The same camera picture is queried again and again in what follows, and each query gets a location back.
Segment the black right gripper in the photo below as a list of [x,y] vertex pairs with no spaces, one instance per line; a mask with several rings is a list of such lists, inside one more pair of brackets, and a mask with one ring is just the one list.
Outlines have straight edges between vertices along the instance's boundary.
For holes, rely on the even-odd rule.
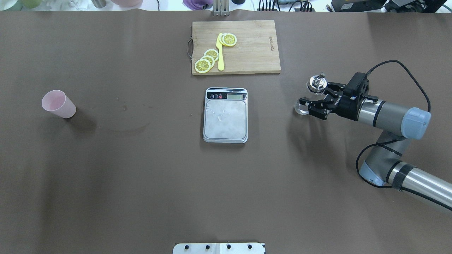
[[326,96],[323,100],[310,101],[307,99],[298,100],[298,114],[310,115],[321,120],[326,120],[328,114],[337,114],[352,121],[358,121],[358,115],[363,100],[351,100],[344,95],[345,84],[327,83]]

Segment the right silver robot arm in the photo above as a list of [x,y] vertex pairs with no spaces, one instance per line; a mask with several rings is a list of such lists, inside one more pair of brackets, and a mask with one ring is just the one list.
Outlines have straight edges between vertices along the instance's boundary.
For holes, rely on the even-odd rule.
[[[368,80],[350,81],[347,85],[328,82],[320,100],[299,98],[294,105],[300,115],[311,115],[326,120],[330,113],[370,125],[382,130],[378,140],[368,145],[357,156],[355,166],[359,177],[376,188],[392,188],[429,201],[441,210],[451,211],[451,184],[402,161],[412,140],[420,140],[430,122],[429,111],[407,108],[380,100],[368,94]],[[370,153],[360,165],[362,154]]]

